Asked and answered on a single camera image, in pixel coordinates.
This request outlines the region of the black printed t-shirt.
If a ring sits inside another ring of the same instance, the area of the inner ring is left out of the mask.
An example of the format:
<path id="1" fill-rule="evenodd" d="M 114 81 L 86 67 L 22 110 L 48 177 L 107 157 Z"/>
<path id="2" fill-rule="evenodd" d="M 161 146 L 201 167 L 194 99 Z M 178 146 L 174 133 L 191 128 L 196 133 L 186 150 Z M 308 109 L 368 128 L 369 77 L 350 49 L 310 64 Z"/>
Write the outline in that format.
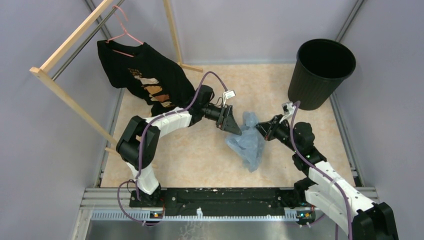
<path id="1" fill-rule="evenodd" d="M 195 95 L 183 69 L 147 43 L 127 46 L 99 40 L 97 53 L 110 84 L 145 100 L 152 116 L 185 108 Z"/>

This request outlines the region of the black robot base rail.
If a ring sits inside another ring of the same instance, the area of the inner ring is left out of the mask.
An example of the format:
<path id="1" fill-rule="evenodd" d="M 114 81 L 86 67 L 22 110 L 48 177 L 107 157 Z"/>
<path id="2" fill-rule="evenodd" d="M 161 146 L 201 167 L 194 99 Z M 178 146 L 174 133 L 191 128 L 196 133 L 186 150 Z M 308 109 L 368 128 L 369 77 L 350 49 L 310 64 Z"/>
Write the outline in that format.
<path id="1" fill-rule="evenodd" d="M 131 208 L 158 208 L 165 216 L 192 216 L 201 209 L 205 217 L 284 216 L 312 220 L 317 209 L 302 200 L 292 187 L 159 188 L 153 194 L 132 191 Z"/>

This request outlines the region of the black ribbed trash bin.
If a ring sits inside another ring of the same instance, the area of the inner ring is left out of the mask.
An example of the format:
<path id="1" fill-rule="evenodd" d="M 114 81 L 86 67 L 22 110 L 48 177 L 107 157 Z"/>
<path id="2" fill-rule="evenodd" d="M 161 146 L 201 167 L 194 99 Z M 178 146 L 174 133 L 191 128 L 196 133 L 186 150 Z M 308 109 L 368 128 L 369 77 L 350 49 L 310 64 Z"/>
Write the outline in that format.
<path id="1" fill-rule="evenodd" d="M 353 74 L 356 65 L 353 52 L 345 45 L 325 38 L 308 40 L 296 53 L 288 99 L 299 101 L 301 110 L 316 110 Z"/>

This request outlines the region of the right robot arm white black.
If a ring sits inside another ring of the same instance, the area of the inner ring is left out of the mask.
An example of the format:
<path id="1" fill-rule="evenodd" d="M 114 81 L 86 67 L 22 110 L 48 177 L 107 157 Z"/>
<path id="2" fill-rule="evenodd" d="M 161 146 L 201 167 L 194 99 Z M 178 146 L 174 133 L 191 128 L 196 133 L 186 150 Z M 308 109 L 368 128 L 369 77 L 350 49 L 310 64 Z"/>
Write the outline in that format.
<path id="1" fill-rule="evenodd" d="M 276 139 L 294 151 L 294 165 L 306 176 L 294 184 L 293 200 L 297 205 L 317 207 L 350 240 L 399 238 L 392 208 L 365 196 L 336 172 L 314 146 L 310 123 L 291 125 L 280 114 L 255 127 L 266 141 Z"/>

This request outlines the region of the metal hanging rod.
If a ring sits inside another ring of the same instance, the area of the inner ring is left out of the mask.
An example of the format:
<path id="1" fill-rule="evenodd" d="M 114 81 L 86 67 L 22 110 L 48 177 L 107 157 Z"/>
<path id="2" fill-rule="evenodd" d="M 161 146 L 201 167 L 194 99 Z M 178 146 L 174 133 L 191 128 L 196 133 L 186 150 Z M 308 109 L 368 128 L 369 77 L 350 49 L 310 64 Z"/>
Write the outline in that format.
<path id="1" fill-rule="evenodd" d="M 57 72 L 51 78 L 53 82 L 64 72 L 64 70 L 72 63 L 72 61 L 78 56 L 78 54 L 84 49 L 84 47 L 92 40 L 92 38 L 99 32 L 103 34 L 104 38 L 111 38 L 112 35 L 106 26 L 107 21 L 112 17 L 116 12 L 117 7 L 113 6 L 111 11 L 105 16 L 99 16 L 95 22 L 97 26 L 94 30 L 81 42 L 81 44 L 75 49 L 75 51 L 70 55 L 70 57 L 63 63 L 63 65 L 57 70 Z"/>

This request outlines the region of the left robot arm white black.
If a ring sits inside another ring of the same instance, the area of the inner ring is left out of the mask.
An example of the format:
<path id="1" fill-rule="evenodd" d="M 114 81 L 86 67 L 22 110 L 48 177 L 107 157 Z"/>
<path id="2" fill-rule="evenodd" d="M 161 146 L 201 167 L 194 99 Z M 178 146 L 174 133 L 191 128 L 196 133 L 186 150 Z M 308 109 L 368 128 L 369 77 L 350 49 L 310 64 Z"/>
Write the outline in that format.
<path id="1" fill-rule="evenodd" d="M 224 132 L 242 135 L 232 105 L 212 104 L 213 93 L 210 86 L 201 85 L 187 108 L 177 107 L 148 118 L 136 115 L 127 124 L 115 149 L 130 168 L 136 191 L 142 193 L 141 200 L 147 206 L 156 206 L 161 198 L 157 191 L 160 184 L 152 167 L 160 138 L 178 129 L 191 127 L 202 118 L 214 121 L 216 127 Z"/>

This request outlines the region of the blue plastic trash bag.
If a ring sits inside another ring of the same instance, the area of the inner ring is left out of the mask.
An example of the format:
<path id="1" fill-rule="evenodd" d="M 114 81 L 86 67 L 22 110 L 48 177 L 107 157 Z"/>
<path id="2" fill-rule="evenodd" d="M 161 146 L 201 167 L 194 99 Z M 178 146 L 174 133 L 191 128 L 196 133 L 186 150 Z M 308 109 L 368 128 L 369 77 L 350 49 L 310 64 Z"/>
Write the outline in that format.
<path id="1" fill-rule="evenodd" d="M 241 158 L 243 167 L 252 173 L 262 162 L 266 141 L 256 128 L 259 119 L 255 112 L 243 112 L 242 120 L 242 135 L 230 134 L 225 142 Z"/>

